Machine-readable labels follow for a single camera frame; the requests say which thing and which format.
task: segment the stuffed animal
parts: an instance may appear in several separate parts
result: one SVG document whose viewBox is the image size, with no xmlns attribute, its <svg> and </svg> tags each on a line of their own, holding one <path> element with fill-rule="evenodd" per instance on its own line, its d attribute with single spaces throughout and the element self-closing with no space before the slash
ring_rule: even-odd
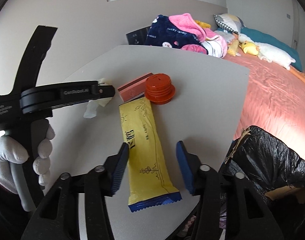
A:
<svg viewBox="0 0 305 240">
<path fill-rule="evenodd" d="M 208 23 L 204 23 L 204 22 L 197 21 L 197 20 L 195 20 L 195 23 L 197 23 L 201 28 L 211 28 L 211 25 Z"/>
<path fill-rule="evenodd" d="M 239 46 L 239 41 L 238 40 L 234 40 L 231 44 L 228 44 L 228 50 L 227 50 L 227 53 L 229 55 L 232 55 L 232 56 L 236 56 L 237 53 L 238 53 L 238 46 Z"/>
<path fill-rule="evenodd" d="M 305 73 L 301 73 L 300 71 L 296 70 L 293 66 L 290 65 L 290 73 L 295 75 L 299 78 L 303 83 L 305 83 Z"/>
<path fill-rule="evenodd" d="M 268 62 L 274 62 L 284 67 L 286 70 L 290 70 L 290 64 L 296 62 L 287 52 L 272 46 L 267 43 L 256 43 L 259 47 L 258 58 L 260 60 L 266 60 Z"/>
<path fill-rule="evenodd" d="M 249 41 L 245 41 L 244 43 L 242 43 L 240 45 L 240 47 L 245 54 L 248 53 L 250 55 L 257 56 L 259 53 L 259 47 L 256 46 L 256 44 L 249 42 Z"/>
<path fill-rule="evenodd" d="M 237 39 L 240 43 L 244 43 L 245 41 L 255 43 L 251 38 L 249 38 L 247 35 L 245 35 L 243 33 L 240 33 L 239 35 L 237 35 Z"/>
</svg>

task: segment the white tissue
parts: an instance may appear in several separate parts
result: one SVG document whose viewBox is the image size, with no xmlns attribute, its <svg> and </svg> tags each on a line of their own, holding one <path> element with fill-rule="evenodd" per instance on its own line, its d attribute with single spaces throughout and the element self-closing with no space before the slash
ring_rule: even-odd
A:
<svg viewBox="0 0 305 240">
<path fill-rule="evenodd" d="M 106 78 L 102 78 L 98 80 L 98 84 L 100 86 L 108 86 L 108 81 Z M 97 100 L 91 100 L 88 102 L 86 111 L 84 113 L 84 118 L 93 118 L 97 116 L 97 107 L 102 106 L 105 107 L 112 98 L 101 98 Z"/>
</svg>

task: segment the pink bedsheet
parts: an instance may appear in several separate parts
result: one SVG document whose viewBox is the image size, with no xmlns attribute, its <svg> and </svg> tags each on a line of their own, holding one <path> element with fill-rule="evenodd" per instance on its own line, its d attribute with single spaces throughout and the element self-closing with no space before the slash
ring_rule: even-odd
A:
<svg viewBox="0 0 305 240">
<path fill-rule="evenodd" d="M 244 54 L 225 60 L 250 69 L 249 84 L 234 139 L 257 125 L 282 140 L 305 160 L 305 84 L 285 68 Z"/>
</svg>

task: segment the white glove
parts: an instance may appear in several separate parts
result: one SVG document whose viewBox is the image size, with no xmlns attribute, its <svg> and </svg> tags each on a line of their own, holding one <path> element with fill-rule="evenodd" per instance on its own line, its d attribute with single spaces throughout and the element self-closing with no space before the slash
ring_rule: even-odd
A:
<svg viewBox="0 0 305 240">
<path fill-rule="evenodd" d="M 49 125 L 46 138 L 38 145 L 38 157 L 33 163 L 33 169 L 39 175 L 38 182 L 45 186 L 50 178 L 50 159 L 52 151 L 50 140 L 55 137 L 54 130 Z M 18 194 L 11 175 L 9 162 L 23 164 L 28 160 L 27 150 L 13 138 L 3 135 L 0 137 L 0 185 L 12 193 Z"/>
</svg>

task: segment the orange rubber stopper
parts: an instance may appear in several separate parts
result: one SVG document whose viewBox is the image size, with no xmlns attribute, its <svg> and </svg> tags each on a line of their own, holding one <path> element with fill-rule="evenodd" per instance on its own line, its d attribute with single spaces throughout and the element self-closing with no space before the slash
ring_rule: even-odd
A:
<svg viewBox="0 0 305 240">
<path fill-rule="evenodd" d="M 171 101 L 175 94 L 175 87 L 166 74 L 155 74 L 147 78 L 145 97 L 156 105 L 164 105 Z"/>
</svg>

